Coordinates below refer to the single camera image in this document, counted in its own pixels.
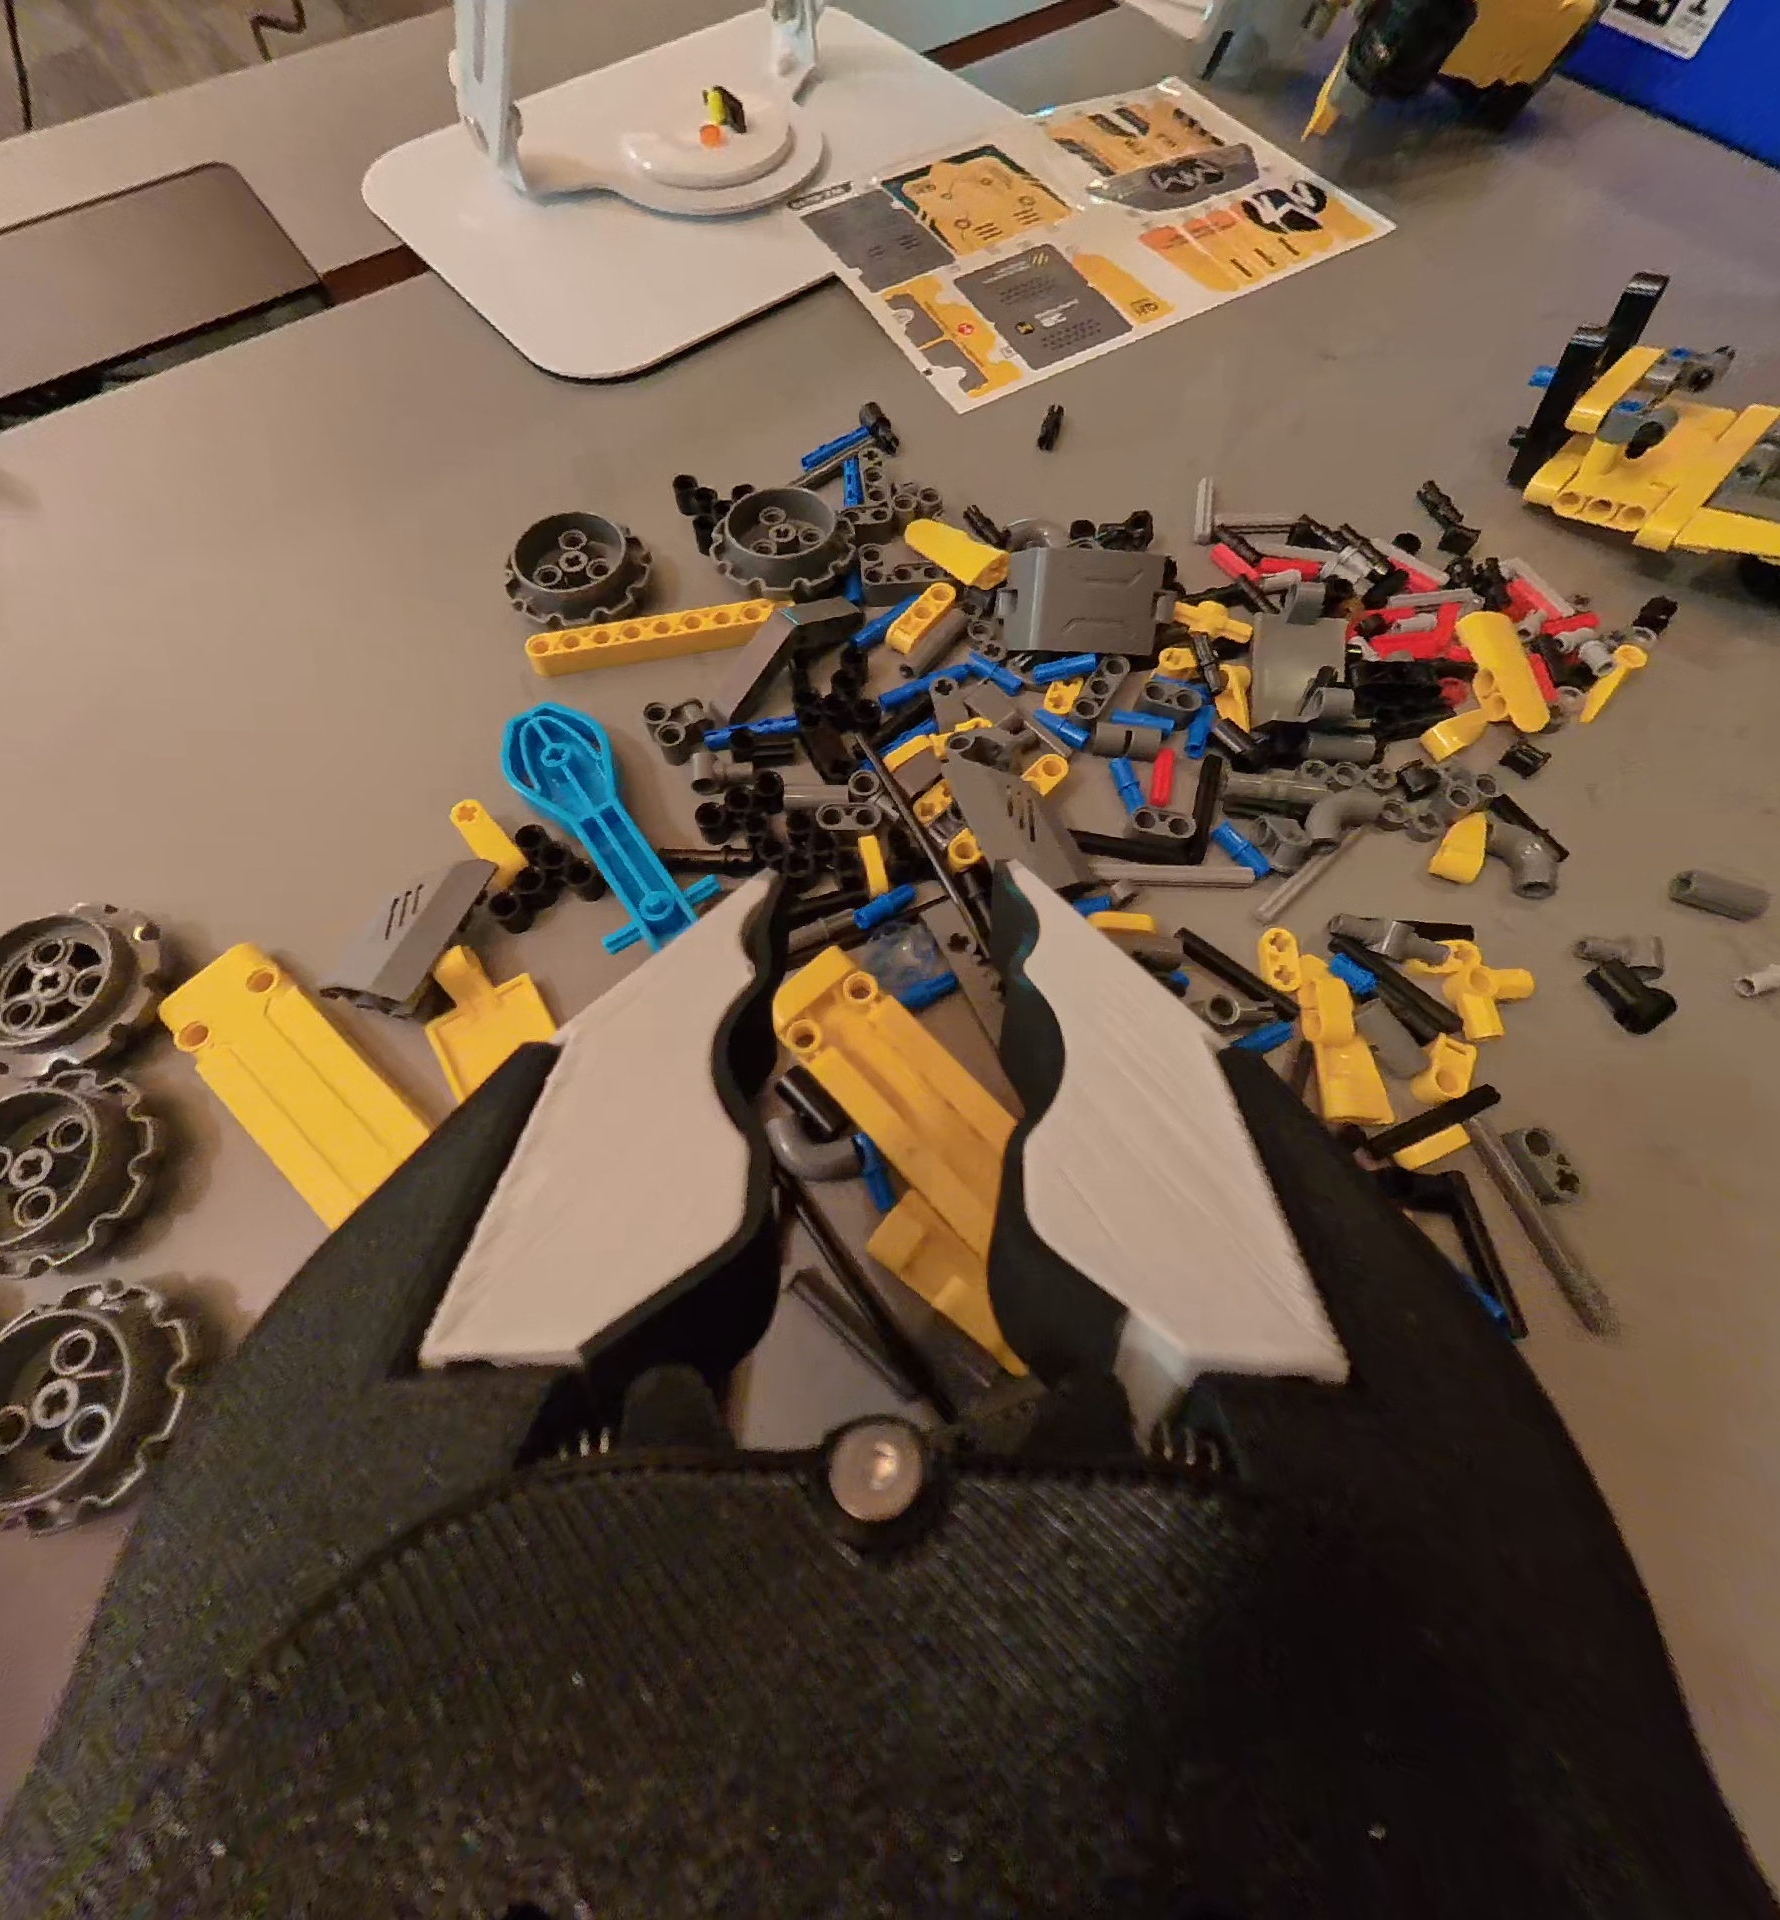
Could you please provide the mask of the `long yellow holed beam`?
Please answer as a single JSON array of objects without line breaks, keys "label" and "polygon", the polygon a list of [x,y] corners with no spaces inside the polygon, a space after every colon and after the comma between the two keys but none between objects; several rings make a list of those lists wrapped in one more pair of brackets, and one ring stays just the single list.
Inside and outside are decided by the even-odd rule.
[{"label": "long yellow holed beam", "polygon": [[743,647],[781,609],[781,602],[753,597],[685,612],[634,614],[539,631],[524,640],[522,653],[539,679],[693,659]]}]

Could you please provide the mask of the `pile of small toy building parts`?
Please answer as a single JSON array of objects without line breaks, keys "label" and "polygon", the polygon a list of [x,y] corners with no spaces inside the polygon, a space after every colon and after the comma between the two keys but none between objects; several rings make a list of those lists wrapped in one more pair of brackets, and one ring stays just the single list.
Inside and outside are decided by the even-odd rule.
[{"label": "pile of small toy building parts", "polygon": [[[783,602],[739,649],[727,692],[646,707],[690,776],[699,851],[661,851],[681,880],[781,873],[810,886],[791,955],[846,955],[842,988],[877,985],[903,1018],[869,1035],[922,1039],[916,1012],[954,988],[997,995],[970,910],[999,857],[1026,863],[1091,916],[1156,950],[1104,901],[1110,854],[1147,885],[1273,873],[1299,880],[1363,829],[1440,836],[1432,873],[1467,883],[1494,857],[1523,898],[1548,898],[1566,849],[1492,776],[1456,756],[1485,729],[1596,718],[1675,612],[1657,600],[1614,637],[1518,562],[1432,573],[1415,542],[1348,525],[1268,524],[1258,545],[1198,531],[1226,588],[1188,596],[1155,551],[1151,516],[1095,525],[944,520],[935,490],[894,483],[888,423],[816,450],[783,488],[854,524],[838,594]],[[480,901],[521,933],[575,892],[612,895],[563,829],[500,829],[451,808],[471,855],[496,863]]]}]

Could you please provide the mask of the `yellow grey sticker sheet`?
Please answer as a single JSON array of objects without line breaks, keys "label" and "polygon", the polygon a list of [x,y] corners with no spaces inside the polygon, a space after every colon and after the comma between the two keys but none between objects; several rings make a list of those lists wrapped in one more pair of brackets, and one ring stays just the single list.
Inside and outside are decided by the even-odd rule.
[{"label": "yellow grey sticker sheet", "polygon": [[1395,227],[1179,79],[1007,116],[791,209],[955,414]]}]

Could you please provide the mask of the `white monitor stand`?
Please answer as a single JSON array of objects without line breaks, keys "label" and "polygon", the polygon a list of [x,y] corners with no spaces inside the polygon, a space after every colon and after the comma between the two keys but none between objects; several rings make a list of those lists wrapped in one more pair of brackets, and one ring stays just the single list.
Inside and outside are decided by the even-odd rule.
[{"label": "white monitor stand", "polygon": [[[455,122],[380,157],[369,212],[538,370],[653,370],[835,275],[791,206],[1005,109],[841,9],[765,4],[514,92],[514,4],[451,6]],[[705,153],[703,89],[749,131]]]}]

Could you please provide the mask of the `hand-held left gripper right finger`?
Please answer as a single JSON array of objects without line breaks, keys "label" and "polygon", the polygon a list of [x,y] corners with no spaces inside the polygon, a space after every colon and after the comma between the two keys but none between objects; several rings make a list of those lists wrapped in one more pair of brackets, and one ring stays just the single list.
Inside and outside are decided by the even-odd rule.
[{"label": "hand-held left gripper right finger", "polygon": [[990,942],[1019,1116],[989,1290],[1028,1370],[1116,1385],[1137,1427],[1205,1379],[1345,1385],[1207,1027],[1019,861],[994,873]]}]

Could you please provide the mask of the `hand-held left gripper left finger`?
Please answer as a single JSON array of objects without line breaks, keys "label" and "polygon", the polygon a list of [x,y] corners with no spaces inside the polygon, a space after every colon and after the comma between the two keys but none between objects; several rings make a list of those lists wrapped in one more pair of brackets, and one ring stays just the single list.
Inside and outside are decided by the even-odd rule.
[{"label": "hand-held left gripper left finger", "polygon": [[771,1148],[781,875],[744,880],[590,1001],[423,1334],[426,1370],[733,1368],[777,1301]]}]

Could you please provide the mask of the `yellow toy wheel fork assembly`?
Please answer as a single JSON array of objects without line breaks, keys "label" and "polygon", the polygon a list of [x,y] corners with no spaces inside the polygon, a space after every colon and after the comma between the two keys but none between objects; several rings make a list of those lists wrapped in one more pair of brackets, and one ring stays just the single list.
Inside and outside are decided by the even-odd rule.
[{"label": "yellow toy wheel fork assembly", "polygon": [[1632,275],[1609,316],[1539,370],[1508,484],[1641,555],[1732,560],[1742,588],[1780,608],[1780,406],[1712,401],[1734,349],[1647,345],[1667,288]]}]

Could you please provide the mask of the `large yellow toy vehicle model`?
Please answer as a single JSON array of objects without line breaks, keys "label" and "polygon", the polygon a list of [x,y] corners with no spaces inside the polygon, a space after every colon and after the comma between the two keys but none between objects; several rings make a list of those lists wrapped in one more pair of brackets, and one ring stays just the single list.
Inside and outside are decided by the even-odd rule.
[{"label": "large yellow toy vehicle model", "polygon": [[1304,136],[1408,103],[1432,87],[1472,122],[1504,131],[1608,11],[1604,3],[1207,3],[1192,4],[1192,46],[1216,74],[1239,40],[1320,42],[1353,25],[1327,74]]}]

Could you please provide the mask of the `grey toothed toy wheel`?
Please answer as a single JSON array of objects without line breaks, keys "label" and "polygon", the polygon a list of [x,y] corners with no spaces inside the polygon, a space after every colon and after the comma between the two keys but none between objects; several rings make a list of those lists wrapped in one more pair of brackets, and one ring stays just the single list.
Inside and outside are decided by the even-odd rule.
[{"label": "grey toothed toy wheel", "polygon": [[146,916],[79,902],[0,933],[0,1078],[38,1081],[119,1061],[155,1030],[169,977]]},{"label": "grey toothed toy wheel", "polygon": [[643,602],[648,547],[619,522],[568,511],[533,522],[505,564],[513,608],[538,628],[621,619]]},{"label": "grey toothed toy wheel", "polygon": [[0,1098],[0,1280],[98,1257],[148,1211],[164,1154],[139,1089],[60,1069]]},{"label": "grey toothed toy wheel", "polygon": [[134,1500],[170,1447],[201,1323],[155,1288],[74,1286],[0,1331],[0,1529],[56,1534]]},{"label": "grey toothed toy wheel", "polygon": [[805,488],[736,494],[709,545],[712,562],[736,588],[779,603],[838,594],[856,555],[852,517]]}]

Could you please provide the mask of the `long yellow panel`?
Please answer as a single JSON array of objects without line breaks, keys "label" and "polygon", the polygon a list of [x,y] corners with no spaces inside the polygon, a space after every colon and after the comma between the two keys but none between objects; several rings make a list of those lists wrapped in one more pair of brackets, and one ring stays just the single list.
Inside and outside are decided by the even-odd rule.
[{"label": "long yellow panel", "polygon": [[429,1122],[317,1001],[238,943],[157,1008],[173,1044],[327,1228],[382,1187]]}]

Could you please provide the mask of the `grey black elbow connector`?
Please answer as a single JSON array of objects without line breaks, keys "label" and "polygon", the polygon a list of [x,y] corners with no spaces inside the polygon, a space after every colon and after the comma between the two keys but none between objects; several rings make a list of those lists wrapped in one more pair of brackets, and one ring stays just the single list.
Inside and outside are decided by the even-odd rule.
[{"label": "grey black elbow connector", "polygon": [[1675,997],[1662,985],[1666,953],[1658,935],[1584,935],[1573,955],[1584,966],[1585,988],[1627,1035],[1647,1037],[1677,1013]]}]

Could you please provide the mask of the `blue panel with white label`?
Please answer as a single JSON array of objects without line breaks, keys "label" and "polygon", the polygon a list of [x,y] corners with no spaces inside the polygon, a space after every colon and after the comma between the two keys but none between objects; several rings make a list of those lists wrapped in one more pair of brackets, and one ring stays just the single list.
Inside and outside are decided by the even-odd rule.
[{"label": "blue panel with white label", "polygon": [[1614,3],[1564,76],[1780,170],[1780,3]]}]

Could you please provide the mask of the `blue brick separator tool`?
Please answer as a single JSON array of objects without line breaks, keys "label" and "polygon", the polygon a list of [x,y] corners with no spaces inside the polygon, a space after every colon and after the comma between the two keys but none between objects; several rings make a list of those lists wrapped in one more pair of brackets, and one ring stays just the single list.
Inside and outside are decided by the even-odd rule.
[{"label": "blue brick separator tool", "polygon": [[681,883],[662,863],[621,798],[604,726],[562,703],[541,703],[507,722],[500,743],[507,783],[541,821],[563,829],[621,905],[625,925],[604,953],[662,950],[724,892],[718,876]]}]

